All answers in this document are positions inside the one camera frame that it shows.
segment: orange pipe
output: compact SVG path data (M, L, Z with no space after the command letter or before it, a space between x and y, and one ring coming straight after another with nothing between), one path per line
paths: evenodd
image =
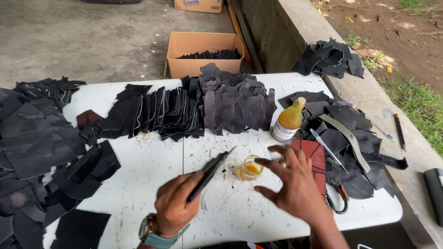
M232 25L234 26L235 34L238 36L241 43L243 44L243 47L245 48L245 61L247 64L251 64L252 63L251 56L249 55L248 47L246 46L245 40L243 39L243 35L241 34L240 26L238 25L237 22L237 17L235 16L234 10L232 9L231 5L229 5L229 3L227 3L227 5L229 10L229 15L231 16Z

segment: dirt ground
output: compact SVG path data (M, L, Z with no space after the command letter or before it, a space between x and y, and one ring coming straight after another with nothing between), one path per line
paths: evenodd
M398 83L407 77L415 78L415 82L429 84L435 92L443 94L443 33L417 34L443 31L443 11L400 11L396 0L327 2L320 5L320 11L343 39L352 34L361 39L357 49L373 49L384 54L386 61L381 60L380 67L373 70L374 76ZM320 1L312 3L317 7ZM441 9L443 0L434 1L432 6ZM364 43L365 39L370 40L368 44ZM392 73L387 71L388 66L392 66Z

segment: teal watch strap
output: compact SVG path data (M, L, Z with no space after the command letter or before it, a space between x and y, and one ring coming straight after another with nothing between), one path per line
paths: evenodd
M182 236L184 232L186 232L189 225L190 224L186 225L177 236L170 239L163 238L155 233L148 233L143 244L157 249L168 249Z

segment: hand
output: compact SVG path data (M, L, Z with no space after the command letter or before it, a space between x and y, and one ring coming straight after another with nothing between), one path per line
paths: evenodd
M309 225L318 221L316 216L319 213L330 213L312 177L311 159L302 150L289 146L270 146L268 150L283 155L286 168L277 161L264 158L255 159L255 162L269 168L280 177L283 187L278 193L262 186L255 186L254 189L277 207L303 219Z
M179 175L159 188L155 201L157 215L153 222L155 234L164 238L175 237L198 213L200 194L192 203L186 199L203 175L201 170Z

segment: glass jar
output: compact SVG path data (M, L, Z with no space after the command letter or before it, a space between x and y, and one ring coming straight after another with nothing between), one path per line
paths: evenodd
M254 159L259 158L255 155L250 155L245 158L239 170L239 176L246 181L257 179L263 172L263 166L254 162Z

